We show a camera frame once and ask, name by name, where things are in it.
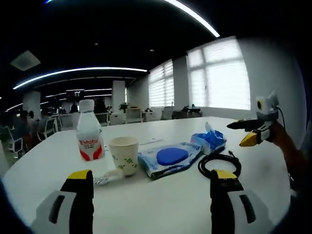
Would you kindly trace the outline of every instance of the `plastic bottle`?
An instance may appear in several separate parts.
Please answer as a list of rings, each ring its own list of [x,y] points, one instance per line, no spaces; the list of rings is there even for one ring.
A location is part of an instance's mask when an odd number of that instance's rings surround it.
[[[92,161],[105,156],[102,127],[94,114],[94,101],[81,100],[80,117],[77,125],[77,138],[82,158]]]

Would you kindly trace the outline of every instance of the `paper cup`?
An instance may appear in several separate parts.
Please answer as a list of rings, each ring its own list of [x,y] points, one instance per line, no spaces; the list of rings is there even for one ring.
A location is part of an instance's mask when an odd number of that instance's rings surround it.
[[[108,142],[116,168],[122,169],[124,176],[137,172],[138,139],[124,136]]]

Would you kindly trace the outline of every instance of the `table surface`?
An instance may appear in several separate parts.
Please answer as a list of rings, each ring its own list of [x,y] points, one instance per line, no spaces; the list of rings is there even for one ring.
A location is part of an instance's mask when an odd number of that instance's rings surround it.
[[[105,142],[120,136],[133,136],[141,142],[161,138],[163,141],[139,146],[140,150],[189,141],[194,133],[205,132],[205,122],[221,131],[226,151],[232,150],[242,164],[239,177],[245,189],[254,191],[269,208],[269,216],[278,223],[290,203],[290,185],[286,163],[276,146],[269,142],[242,148],[242,130],[226,127],[233,120],[202,117],[179,120],[133,123],[103,127]],[[210,181],[197,169],[151,181],[142,170],[118,182],[95,187],[93,204],[94,233],[172,233],[203,234],[211,232]],[[58,132],[23,156],[5,174],[3,183],[14,208],[30,225],[37,206],[52,191],[59,190],[74,171],[91,169],[101,176],[114,169],[109,151],[105,158],[92,162],[81,159],[75,131]],[[229,162],[214,160],[208,169],[234,170]]]

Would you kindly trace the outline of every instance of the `ceiling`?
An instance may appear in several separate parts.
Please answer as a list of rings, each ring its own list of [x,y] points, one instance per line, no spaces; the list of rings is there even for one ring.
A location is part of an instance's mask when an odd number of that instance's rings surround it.
[[[180,2],[200,14],[221,37],[261,35],[291,41],[304,27],[300,24],[301,9],[293,3]],[[70,72],[13,90],[30,78],[85,67],[151,70],[215,39],[196,20],[163,0],[53,0],[48,4],[31,0],[4,4],[0,6],[4,23],[0,39],[0,110],[21,103],[22,94],[29,90],[41,91],[45,97],[66,89],[111,88],[114,79],[129,85],[146,73]],[[10,64],[28,50],[40,60],[39,65],[21,71]],[[61,80],[67,81],[44,85]]]

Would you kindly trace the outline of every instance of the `white bottle cap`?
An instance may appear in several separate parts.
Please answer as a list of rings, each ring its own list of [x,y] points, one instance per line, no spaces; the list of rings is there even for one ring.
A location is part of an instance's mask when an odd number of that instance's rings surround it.
[[[92,99],[81,100],[79,102],[79,108],[81,113],[94,111],[94,100]]]

